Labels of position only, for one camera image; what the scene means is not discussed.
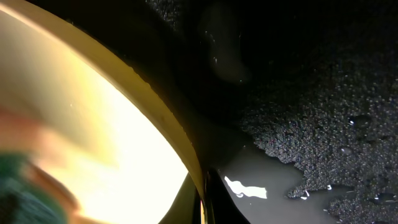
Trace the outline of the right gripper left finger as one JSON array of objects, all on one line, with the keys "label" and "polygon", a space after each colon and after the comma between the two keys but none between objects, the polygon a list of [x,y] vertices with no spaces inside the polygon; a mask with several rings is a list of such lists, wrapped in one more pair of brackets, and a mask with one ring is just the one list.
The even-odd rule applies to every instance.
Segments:
[{"label": "right gripper left finger", "polygon": [[175,197],[170,209],[159,224],[200,224],[201,198],[192,178],[186,178]]}]

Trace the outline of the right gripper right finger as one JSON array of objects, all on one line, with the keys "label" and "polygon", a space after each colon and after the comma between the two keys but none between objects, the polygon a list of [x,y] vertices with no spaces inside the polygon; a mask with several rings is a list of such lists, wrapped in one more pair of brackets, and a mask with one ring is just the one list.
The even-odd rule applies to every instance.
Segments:
[{"label": "right gripper right finger", "polygon": [[234,204],[215,169],[209,169],[207,172],[205,195],[209,223],[249,224],[249,221]]}]

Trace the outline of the green yellow sponge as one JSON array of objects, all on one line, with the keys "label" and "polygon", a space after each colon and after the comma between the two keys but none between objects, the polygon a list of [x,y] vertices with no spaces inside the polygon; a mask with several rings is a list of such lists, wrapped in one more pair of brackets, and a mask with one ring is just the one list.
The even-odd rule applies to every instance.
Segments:
[{"label": "green yellow sponge", "polygon": [[1,154],[1,224],[76,224],[77,209],[72,193],[26,155]]}]

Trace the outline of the yellow plate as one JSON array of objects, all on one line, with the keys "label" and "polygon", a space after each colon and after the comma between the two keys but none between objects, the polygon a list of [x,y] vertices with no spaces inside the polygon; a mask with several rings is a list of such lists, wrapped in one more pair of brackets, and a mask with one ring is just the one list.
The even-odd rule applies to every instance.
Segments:
[{"label": "yellow plate", "polygon": [[19,153],[76,198],[79,223],[159,223],[203,174],[151,86],[101,43],[27,1],[1,2],[1,154]]}]

